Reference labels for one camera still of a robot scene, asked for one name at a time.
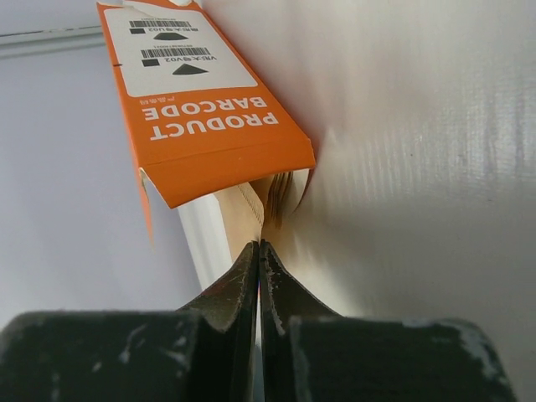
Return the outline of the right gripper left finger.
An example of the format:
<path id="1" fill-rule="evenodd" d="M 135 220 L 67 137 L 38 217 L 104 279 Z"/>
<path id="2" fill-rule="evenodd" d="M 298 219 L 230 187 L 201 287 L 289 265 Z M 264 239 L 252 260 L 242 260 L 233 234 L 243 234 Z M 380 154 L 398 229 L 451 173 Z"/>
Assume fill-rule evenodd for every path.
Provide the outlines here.
<path id="1" fill-rule="evenodd" d="M 259 246 L 171 311 L 41 311 L 1 332 L 4 401 L 249 401 Z"/>

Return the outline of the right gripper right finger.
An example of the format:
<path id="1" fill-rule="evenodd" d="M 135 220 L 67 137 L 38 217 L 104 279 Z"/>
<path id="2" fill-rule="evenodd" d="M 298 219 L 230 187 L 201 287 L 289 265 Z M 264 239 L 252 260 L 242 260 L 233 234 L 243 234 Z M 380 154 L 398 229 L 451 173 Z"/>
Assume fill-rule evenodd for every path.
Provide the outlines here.
<path id="1" fill-rule="evenodd" d="M 344 317 L 260 244 L 268 401 L 513 401 L 492 343 L 456 319 Z"/>

